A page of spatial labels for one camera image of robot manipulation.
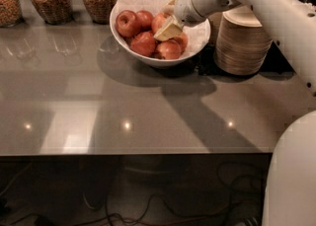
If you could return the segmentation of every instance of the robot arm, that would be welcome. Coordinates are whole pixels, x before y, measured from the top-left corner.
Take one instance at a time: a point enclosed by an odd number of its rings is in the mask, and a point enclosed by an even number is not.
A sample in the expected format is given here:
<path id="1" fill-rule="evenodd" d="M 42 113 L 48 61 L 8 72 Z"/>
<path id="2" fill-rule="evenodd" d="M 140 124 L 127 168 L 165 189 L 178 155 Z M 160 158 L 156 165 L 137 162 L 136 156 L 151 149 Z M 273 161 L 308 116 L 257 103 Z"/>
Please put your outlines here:
<path id="1" fill-rule="evenodd" d="M 295 72 L 316 92 L 316 13 L 298 0 L 177 0 L 175 18 L 194 26 L 215 12 L 247 5 Z"/>

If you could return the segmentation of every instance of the bowl of apples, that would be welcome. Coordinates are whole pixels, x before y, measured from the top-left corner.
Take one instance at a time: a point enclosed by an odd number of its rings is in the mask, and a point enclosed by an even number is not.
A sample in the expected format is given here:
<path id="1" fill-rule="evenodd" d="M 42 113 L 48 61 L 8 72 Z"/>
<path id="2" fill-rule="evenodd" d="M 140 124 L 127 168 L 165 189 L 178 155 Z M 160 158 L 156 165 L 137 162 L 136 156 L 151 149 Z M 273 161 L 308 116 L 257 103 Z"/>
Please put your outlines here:
<path id="1" fill-rule="evenodd" d="M 110 15 L 110 28 L 118 43 L 132 56 L 155 68 L 178 65 L 196 54 L 210 37 L 208 20 L 184 27 L 183 32 L 164 41 L 155 33 L 171 15 L 162 8 L 171 0 L 118 0 Z"/>

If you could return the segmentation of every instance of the cable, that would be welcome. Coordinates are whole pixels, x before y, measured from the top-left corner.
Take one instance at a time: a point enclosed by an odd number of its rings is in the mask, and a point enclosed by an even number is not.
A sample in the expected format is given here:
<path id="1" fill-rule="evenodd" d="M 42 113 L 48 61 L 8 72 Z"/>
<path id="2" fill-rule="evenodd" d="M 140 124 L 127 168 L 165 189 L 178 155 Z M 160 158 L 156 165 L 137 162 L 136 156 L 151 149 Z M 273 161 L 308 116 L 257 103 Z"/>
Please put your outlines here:
<path id="1" fill-rule="evenodd" d="M 236 166 L 236 165 L 241 165 L 241 166 L 245 166 L 245 167 L 248 167 L 250 169 L 253 169 L 255 171 L 255 174 L 254 175 L 250 175 L 250 174 L 245 174 L 245 175 L 241 175 L 241 176 L 238 176 L 237 178 L 235 178 L 231 184 L 228 184 L 226 183 L 220 176 L 220 171 L 222 170 L 223 167 L 227 166 L 227 165 L 233 165 L 233 166 Z M 252 164 L 249 164 L 249 163 L 241 163 L 241 162 L 235 162 L 235 161 L 227 161 L 227 162 L 223 162 L 222 164 L 220 164 L 217 169 L 216 169 L 216 175 L 219 179 L 219 181 L 226 187 L 228 188 L 229 190 L 231 191 L 234 191 L 234 192 L 239 192 L 239 193 L 244 193 L 244 194 L 258 194 L 260 192 L 260 190 L 256 190 L 256 191 L 244 191 L 244 190 L 240 190 L 240 189 L 237 189 L 235 186 L 236 184 L 242 180 L 242 179 L 248 179 L 250 180 L 250 186 L 252 188 L 254 188 L 253 186 L 253 181 L 254 180 L 259 180 L 259 181 L 262 181 L 262 180 L 265 180 L 266 178 L 263 178 L 262 177 L 262 172 L 264 172 L 264 170 L 260 167 L 257 167 L 257 166 L 254 166 Z"/>
<path id="2" fill-rule="evenodd" d="M 149 223 L 149 222 L 144 222 L 143 221 L 143 218 L 145 217 L 145 215 L 147 214 L 148 210 L 149 210 L 149 207 L 150 207 L 150 203 L 152 201 L 152 199 L 154 197 L 159 197 L 164 205 L 166 206 L 166 208 L 172 213 L 174 214 L 175 216 L 177 217 L 181 217 L 181 218 L 184 218 L 183 220 L 178 220 L 178 221 L 174 221 L 174 222 L 168 222 L 168 223 L 164 223 L 162 225 L 160 224 L 152 224 L 152 223 Z M 222 214 L 224 214 L 225 210 L 227 210 L 229 208 L 229 205 L 224 205 L 218 209 L 216 209 L 215 211 L 213 211 L 212 213 L 210 214 L 197 214 L 197 215 L 181 215 L 179 213 L 177 213 L 169 204 L 168 202 L 162 197 L 161 194 L 159 193 L 154 193 L 154 194 L 151 194 L 148 201 L 147 201 L 147 204 L 146 204 L 146 207 L 143 211 L 143 213 L 139 216 L 139 218 L 124 218 L 122 217 L 120 214 L 118 213 L 112 213 L 112 214 L 109 214 L 109 211 L 108 211 L 108 206 L 105 205 L 105 210 L 106 210 L 106 216 L 103 217 L 103 218 L 100 218 L 100 219 L 96 219 L 96 220 L 93 220 L 93 221 L 89 221 L 89 222 L 84 222 L 84 223 L 80 223 L 80 224 L 75 224 L 73 226 L 84 226 L 84 225 L 91 225 L 91 224 L 94 224 L 94 223 L 98 223 L 98 222 L 102 222 L 104 220 L 108 220 L 108 222 L 106 222 L 106 224 L 104 225 L 114 225 L 113 223 L 114 222 L 117 222 L 117 221 L 120 221 L 122 222 L 124 225 L 128 225 L 128 226 L 132 226 L 132 225 L 136 225 L 136 224 L 142 224 L 142 225 L 145 225 L 145 226 L 171 226 L 171 225 L 177 225 L 177 224 L 181 224 L 181 223 L 185 223 L 185 222 L 190 222 L 190 221 L 198 221 L 198 220 L 202 220 L 202 219 L 207 219 L 207 218 L 213 218 L 213 217 L 217 217 L 217 216 L 220 216 Z"/>
<path id="3" fill-rule="evenodd" d="M 14 183 L 14 181 L 23 174 L 26 170 L 29 169 L 29 167 L 32 165 L 32 163 L 29 163 L 24 169 L 22 169 L 20 172 L 18 172 L 7 184 L 7 186 L 0 192 L 0 197 L 8 191 L 8 189 L 11 187 L 11 185 Z"/>

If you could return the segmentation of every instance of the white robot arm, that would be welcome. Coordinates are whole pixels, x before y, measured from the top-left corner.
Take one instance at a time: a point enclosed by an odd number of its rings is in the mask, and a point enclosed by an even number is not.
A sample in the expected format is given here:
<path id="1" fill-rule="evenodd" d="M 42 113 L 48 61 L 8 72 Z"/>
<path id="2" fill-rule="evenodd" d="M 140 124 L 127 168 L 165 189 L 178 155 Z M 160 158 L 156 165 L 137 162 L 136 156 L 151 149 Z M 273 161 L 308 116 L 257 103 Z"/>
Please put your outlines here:
<path id="1" fill-rule="evenodd" d="M 316 13 L 298 0 L 177 0 L 174 16 L 186 26 L 215 12 L 247 5 L 294 71 L 316 94 Z"/>
<path id="2" fill-rule="evenodd" d="M 174 16 L 194 26 L 247 5 L 316 96 L 316 13 L 298 0 L 177 0 Z M 263 226 L 316 225 L 316 112 L 296 121 L 277 143 L 268 175 Z"/>

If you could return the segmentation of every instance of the black cable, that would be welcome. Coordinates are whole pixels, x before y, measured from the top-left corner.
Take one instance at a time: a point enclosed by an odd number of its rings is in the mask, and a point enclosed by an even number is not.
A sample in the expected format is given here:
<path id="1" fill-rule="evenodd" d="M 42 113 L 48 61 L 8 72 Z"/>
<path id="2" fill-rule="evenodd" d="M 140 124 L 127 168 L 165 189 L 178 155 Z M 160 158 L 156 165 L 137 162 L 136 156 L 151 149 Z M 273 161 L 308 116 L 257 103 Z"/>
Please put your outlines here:
<path id="1" fill-rule="evenodd" d="M 134 220 L 127 220 L 127 219 L 124 219 L 120 214 L 118 213 L 112 213 L 112 214 L 109 214 L 109 211 L 108 211 L 108 206 L 105 205 L 105 211 L 106 211 L 106 216 L 103 217 L 103 218 L 100 218 L 100 219 L 96 219 L 96 220 L 93 220 L 93 221 L 89 221 L 89 222 L 84 222 L 84 223 L 80 223 L 80 224 L 75 224 L 73 226 L 84 226 L 84 225 L 89 225 L 89 224 L 94 224 L 94 223 L 97 223 L 97 222 L 101 222 L 101 221 L 104 221 L 104 220 L 108 220 L 109 224 L 111 225 L 114 225 L 113 224 L 113 221 L 111 220 L 112 217 L 115 217 L 117 218 L 121 223 L 123 223 L 123 225 L 128 225 L 128 226 L 133 226 L 133 225 L 136 225 L 137 223 L 139 224 L 144 224 L 141 222 L 141 220 L 145 217 L 145 215 L 147 214 L 149 208 L 150 208 L 150 203 L 152 201 L 152 199 L 154 197 L 159 197 L 164 205 L 166 206 L 166 208 L 172 213 L 174 214 L 175 216 L 177 217 L 180 217 L 180 218 L 187 218 L 187 219 L 190 219 L 190 218 L 193 218 L 193 219 L 196 219 L 196 220 L 202 220 L 202 219 L 205 219 L 205 218 L 213 218 L 213 217 L 217 217 L 217 216 L 220 216 L 222 214 L 225 214 L 225 210 L 228 209 L 228 206 L 225 207 L 225 208 L 221 208 L 219 211 L 216 211 L 212 214 L 196 214 L 196 215 L 181 215 L 179 213 L 177 213 L 169 204 L 168 202 L 162 197 L 162 194 L 159 194 L 159 193 L 154 193 L 154 194 L 151 194 L 148 201 L 147 201 L 147 204 L 146 204 L 146 207 L 145 207 L 145 210 L 143 211 L 143 213 L 137 218 L 137 219 L 134 219 Z"/>
<path id="2" fill-rule="evenodd" d="M 248 167 L 250 169 L 253 169 L 255 171 L 254 175 L 242 175 L 242 176 L 238 176 L 236 179 L 233 180 L 233 182 L 231 184 L 226 183 L 220 176 L 220 171 L 222 170 L 223 167 L 227 166 L 227 165 L 241 165 L 241 166 L 245 166 Z M 244 190 L 240 190 L 237 189 L 235 187 L 236 183 L 239 180 L 242 179 L 248 179 L 250 181 L 253 181 L 254 179 L 259 180 L 259 181 L 264 181 L 266 178 L 262 177 L 262 173 L 263 173 L 263 169 L 257 166 L 254 166 L 252 164 L 249 163 L 241 163 L 241 162 L 234 162 L 234 161 L 227 161 L 227 162 L 223 162 L 222 164 L 220 164 L 217 169 L 216 169 L 216 175 L 219 179 L 219 181 L 229 190 L 234 191 L 234 192 L 239 192 L 239 193 L 244 193 L 244 194 L 258 194 L 260 192 L 260 190 L 257 191 L 244 191 Z"/>
<path id="3" fill-rule="evenodd" d="M 108 219 L 109 221 L 109 224 L 111 226 L 114 226 L 112 220 L 111 220 L 111 217 L 109 216 L 109 211 L 108 211 L 108 196 L 106 196 L 106 200 L 105 200 L 105 212 L 106 212 L 106 218 Z"/>

